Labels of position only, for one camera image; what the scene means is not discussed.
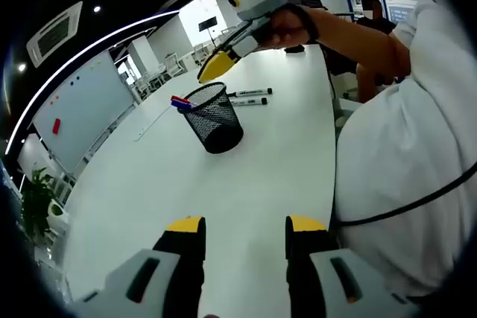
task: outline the green plant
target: green plant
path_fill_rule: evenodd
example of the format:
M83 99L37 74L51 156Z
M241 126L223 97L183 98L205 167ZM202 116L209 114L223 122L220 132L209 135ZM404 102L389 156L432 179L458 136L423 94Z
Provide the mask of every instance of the green plant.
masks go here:
M26 234L32 240L36 236L45 236L45 232L50 231L50 226L46 218L48 217L48 207L55 198L54 192L48 186L53 179L51 175L41 173L46 168L32 172L31 182L25 182L22 198L22 221Z

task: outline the black shirt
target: black shirt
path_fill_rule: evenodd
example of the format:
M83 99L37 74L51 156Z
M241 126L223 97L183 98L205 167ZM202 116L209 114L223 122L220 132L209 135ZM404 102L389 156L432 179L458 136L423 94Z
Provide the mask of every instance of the black shirt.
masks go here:
M363 25L367 28L372 28L372 29L379 30L382 33L385 33L386 35L389 35L391 33L391 31L396 27L396 24L394 24L393 22L390 22L389 20L387 20L385 18L381 18L381 19L377 19L377 20L371 20L371 19L368 19L365 16L358 19L356 21L356 24Z

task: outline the red magnet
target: red magnet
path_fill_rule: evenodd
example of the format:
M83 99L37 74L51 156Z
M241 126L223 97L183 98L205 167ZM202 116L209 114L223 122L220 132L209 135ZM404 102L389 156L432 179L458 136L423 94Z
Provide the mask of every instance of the red magnet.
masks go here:
M60 129L60 119L57 118L54 120L54 126L53 126L53 134L58 134L58 130Z

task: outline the white shirt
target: white shirt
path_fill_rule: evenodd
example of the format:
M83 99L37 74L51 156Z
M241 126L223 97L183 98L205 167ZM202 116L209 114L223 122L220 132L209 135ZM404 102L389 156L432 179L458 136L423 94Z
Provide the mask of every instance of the white shirt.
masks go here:
M398 209L444 187L477 162L477 66L448 7L421 0L395 36L411 74L361 106L337 149L339 220ZM380 270L390 288L423 296L439 287L469 237L477 175L410 212L344 228L344 243Z

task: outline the white table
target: white table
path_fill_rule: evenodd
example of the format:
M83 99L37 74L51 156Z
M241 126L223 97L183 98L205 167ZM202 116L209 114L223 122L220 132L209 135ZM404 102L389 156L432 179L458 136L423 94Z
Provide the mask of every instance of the white table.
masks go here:
M101 146L69 199L63 268L76 299L174 220L206 218L199 317L289 317L285 217L328 226L335 182L330 88L317 45L262 51L220 80L229 92L272 87L267 106L236 107L244 138L207 153L170 96L198 87L197 70L171 79Z

